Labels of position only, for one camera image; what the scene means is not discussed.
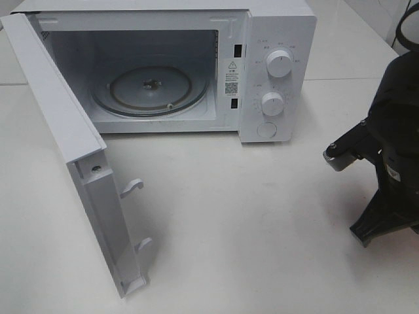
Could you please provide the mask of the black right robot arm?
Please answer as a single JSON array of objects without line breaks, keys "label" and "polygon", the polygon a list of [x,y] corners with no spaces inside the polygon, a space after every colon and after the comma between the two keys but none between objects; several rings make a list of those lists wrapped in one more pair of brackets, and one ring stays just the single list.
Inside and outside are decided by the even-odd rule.
[{"label": "black right robot arm", "polygon": [[376,237],[418,231],[418,54],[386,68],[370,106],[358,154],[375,166],[378,190],[350,227],[364,246]]}]

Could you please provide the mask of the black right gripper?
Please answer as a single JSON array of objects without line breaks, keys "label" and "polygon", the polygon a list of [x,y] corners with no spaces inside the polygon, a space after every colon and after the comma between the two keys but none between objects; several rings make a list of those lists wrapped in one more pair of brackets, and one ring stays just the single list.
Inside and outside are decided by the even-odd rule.
[{"label": "black right gripper", "polygon": [[370,143],[366,158],[376,168],[378,190],[350,226],[352,235],[363,247],[376,237],[418,222],[418,154]]}]

